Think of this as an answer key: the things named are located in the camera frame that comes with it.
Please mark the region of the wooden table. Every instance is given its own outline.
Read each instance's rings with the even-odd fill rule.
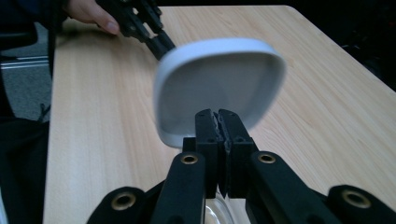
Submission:
[[[396,95],[291,7],[164,7],[180,46],[245,36],[288,63],[284,86],[250,131],[312,189],[366,189],[396,208]],[[157,62],[133,38],[68,21],[55,56],[45,223],[84,223],[113,189],[148,190],[177,150],[155,130]]]

